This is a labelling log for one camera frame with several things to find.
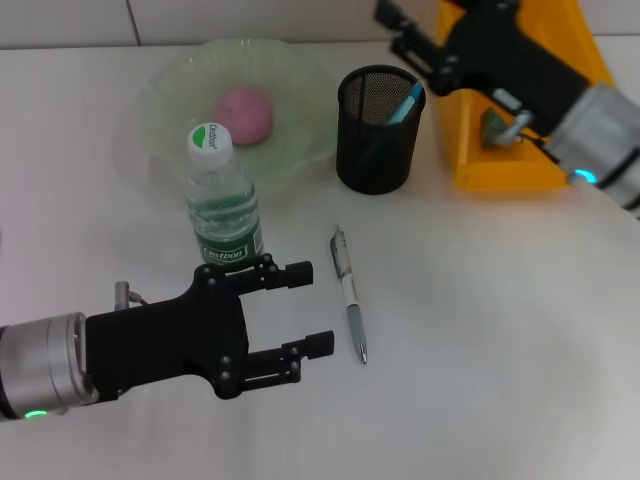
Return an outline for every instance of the pen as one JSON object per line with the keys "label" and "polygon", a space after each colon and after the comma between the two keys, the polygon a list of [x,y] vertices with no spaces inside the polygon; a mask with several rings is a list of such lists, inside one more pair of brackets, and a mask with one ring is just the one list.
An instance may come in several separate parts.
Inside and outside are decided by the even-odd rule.
{"label": "pen", "polygon": [[391,120],[389,120],[389,125],[395,125],[396,123],[400,123],[405,118],[407,118],[407,115],[409,115],[409,112],[411,112],[413,106],[420,101],[423,90],[424,87],[420,82],[416,83],[413,86],[413,88],[409,92],[409,96],[407,96],[407,98],[400,104],[398,110],[396,110],[396,113],[394,113],[391,117]]}
{"label": "pen", "polygon": [[367,337],[364,334],[362,313],[360,312],[360,304],[358,303],[356,284],[353,280],[353,270],[351,269],[349,252],[347,251],[347,241],[339,225],[336,225],[336,231],[331,239],[330,245],[333,263],[336,267],[336,274],[338,278],[342,280],[344,299],[347,302],[347,318],[349,320],[353,347],[356,349],[356,354],[360,357],[362,363],[367,363]]}

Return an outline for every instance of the green led light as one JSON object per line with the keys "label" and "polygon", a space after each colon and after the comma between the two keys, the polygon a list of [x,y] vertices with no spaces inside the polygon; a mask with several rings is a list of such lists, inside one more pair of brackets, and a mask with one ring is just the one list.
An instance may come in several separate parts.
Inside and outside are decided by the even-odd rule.
{"label": "green led light", "polygon": [[24,418],[41,417],[42,415],[46,414],[47,412],[45,412],[44,410],[34,410],[33,412],[27,413]]}

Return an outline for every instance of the pink ball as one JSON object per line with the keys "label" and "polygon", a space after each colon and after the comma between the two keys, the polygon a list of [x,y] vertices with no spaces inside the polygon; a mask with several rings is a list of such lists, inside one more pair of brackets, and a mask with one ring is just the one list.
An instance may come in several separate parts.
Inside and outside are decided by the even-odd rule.
{"label": "pink ball", "polygon": [[273,129],[273,107],[256,88],[237,87],[225,93],[214,112],[215,122],[229,130],[236,145],[254,145]]}

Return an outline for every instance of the yellow box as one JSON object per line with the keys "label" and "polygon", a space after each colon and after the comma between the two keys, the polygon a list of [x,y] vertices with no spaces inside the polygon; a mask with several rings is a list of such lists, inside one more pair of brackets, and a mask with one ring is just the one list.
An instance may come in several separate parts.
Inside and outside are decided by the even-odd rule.
{"label": "yellow box", "polygon": [[[441,0],[437,37],[444,43],[464,12]],[[522,0],[518,22],[524,32],[593,84],[613,79],[598,51],[578,0]],[[510,148],[482,146],[482,114],[497,108],[480,93],[455,92],[438,99],[447,156],[455,184],[471,191],[549,189],[566,186],[566,175],[530,142]],[[508,114],[501,110],[505,118]]]}

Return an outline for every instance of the bottle label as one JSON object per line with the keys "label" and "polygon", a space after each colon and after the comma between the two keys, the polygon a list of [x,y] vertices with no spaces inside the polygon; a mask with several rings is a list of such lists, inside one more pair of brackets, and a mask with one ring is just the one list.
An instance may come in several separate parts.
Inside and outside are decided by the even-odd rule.
{"label": "bottle label", "polygon": [[196,233],[202,258],[207,263],[229,265],[262,254],[262,229],[260,222],[242,237],[229,242],[216,242]]}

